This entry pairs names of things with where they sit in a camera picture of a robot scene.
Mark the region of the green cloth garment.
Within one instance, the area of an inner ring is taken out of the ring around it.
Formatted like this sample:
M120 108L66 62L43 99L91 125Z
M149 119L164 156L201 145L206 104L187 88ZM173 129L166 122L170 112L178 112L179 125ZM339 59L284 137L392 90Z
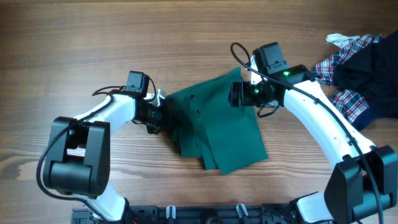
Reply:
M175 120L170 137L182 157L201 159L206 170L223 175L268 158L254 108L229 103L231 85L242 79L236 67L166 97Z

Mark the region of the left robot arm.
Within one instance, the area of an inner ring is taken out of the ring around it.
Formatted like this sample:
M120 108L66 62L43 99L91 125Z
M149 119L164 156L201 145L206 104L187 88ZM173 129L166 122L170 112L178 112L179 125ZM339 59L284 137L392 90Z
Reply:
M109 183L111 135L130 121L160 131L165 93L112 90L103 102L72 118L54 119L37 164L36 181L49 197L83 203L95 223L135 223L128 199Z

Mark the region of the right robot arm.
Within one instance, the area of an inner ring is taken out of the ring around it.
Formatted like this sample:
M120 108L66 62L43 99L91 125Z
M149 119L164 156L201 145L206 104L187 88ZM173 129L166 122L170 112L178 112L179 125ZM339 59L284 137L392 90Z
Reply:
M397 154L377 147L329 102L312 72L298 65L257 84L234 82L231 106L283 106L307 128L333 168L322 192L293 201L297 223L353 223L397 204Z

